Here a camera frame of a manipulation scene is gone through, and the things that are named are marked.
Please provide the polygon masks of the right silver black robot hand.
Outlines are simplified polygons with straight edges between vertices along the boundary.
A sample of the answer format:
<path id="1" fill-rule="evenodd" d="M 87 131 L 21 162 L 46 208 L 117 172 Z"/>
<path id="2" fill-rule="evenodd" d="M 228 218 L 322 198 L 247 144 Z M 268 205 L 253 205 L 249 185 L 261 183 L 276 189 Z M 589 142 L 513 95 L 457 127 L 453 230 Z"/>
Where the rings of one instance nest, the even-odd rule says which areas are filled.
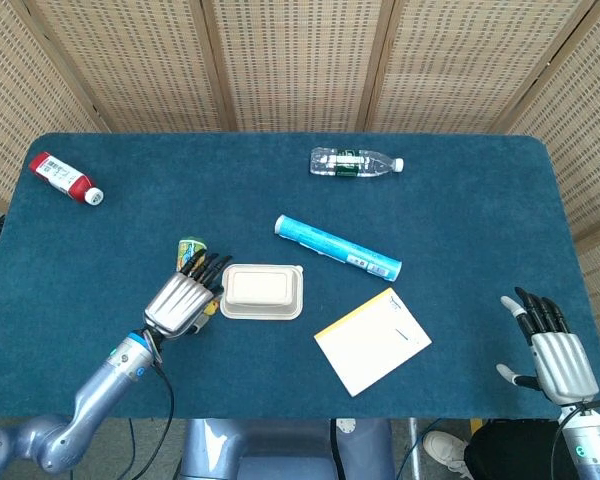
<path id="1" fill-rule="evenodd" d="M 518 300 L 503 296 L 500 302 L 518 323 L 535 374 L 521 375 L 502 363 L 496 365 L 497 372 L 515 386 L 542 392 L 560 407 L 593 401 L 599 385 L 584 346 L 571 332 L 560 307 L 520 287 L 515 292 Z"/>

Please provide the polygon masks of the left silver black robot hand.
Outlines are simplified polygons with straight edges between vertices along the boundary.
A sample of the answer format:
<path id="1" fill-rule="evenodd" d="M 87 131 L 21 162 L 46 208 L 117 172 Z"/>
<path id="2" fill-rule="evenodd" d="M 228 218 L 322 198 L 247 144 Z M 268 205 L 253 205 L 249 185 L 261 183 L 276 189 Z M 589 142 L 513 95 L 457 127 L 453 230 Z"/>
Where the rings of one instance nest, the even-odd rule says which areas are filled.
<path id="1" fill-rule="evenodd" d="M 166 339 L 197 333 L 219 308 L 219 277 L 233 259 L 201 249 L 173 274 L 144 310 L 149 329 Z"/>

